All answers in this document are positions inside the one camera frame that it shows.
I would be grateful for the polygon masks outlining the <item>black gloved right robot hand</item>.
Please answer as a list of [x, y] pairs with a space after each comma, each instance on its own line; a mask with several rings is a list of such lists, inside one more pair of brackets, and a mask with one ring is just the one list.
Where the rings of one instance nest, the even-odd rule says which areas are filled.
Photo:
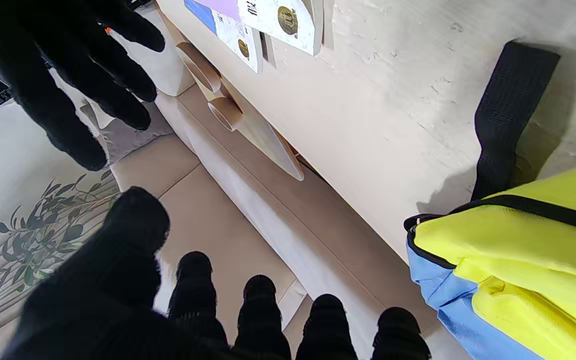
[[143, 102], [157, 96], [148, 73], [106, 28], [152, 51], [165, 48], [160, 30], [126, 0], [0, 0], [0, 73], [14, 100], [55, 148], [90, 171], [106, 166], [105, 150], [48, 66], [136, 130], [150, 126]]

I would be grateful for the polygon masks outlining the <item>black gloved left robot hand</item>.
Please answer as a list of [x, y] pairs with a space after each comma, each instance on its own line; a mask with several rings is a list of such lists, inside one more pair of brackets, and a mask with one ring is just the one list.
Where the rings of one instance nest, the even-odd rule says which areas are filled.
[[249, 278], [231, 344], [217, 318], [210, 258], [183, 255], [167, 315], [154, 310], [156, 253], [169, 236], [162, 203], [133, 186], [102, 226], [27, 297], [3, 360], [356, 360], [342, 301], [312, 303], [297, 353], [282, 331], [274, 282]]

